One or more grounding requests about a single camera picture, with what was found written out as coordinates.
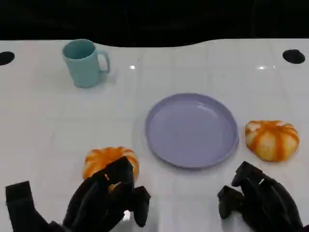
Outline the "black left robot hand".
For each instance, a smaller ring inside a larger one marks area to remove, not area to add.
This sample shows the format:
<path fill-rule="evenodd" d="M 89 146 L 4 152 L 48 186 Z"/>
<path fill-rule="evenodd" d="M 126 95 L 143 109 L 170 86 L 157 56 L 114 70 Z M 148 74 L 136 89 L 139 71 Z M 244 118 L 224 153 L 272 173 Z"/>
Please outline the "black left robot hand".
<path fill-rule="evenodd" d="M 136 224 L 144 227 L 150 198 L 145 187 L 135 187 L 133 166 L 127 157 L 121 157 L 83 181 L 70 200 L 62 225 L 71 232 L 109 232 L 128 210 Z"/>

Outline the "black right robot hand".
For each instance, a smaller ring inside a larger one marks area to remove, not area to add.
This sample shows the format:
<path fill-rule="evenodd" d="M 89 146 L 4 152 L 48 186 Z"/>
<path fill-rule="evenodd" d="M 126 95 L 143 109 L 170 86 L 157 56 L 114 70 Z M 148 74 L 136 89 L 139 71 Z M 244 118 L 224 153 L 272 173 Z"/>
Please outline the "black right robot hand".
<path fill-rule="evenodd" d="M 218 192 L 219 214 L 228 218 L 233 211 L 242 214 L 255 232 L 307 232 L 290 193 L 275 179 L 244 161 L 231 183 Z"/>

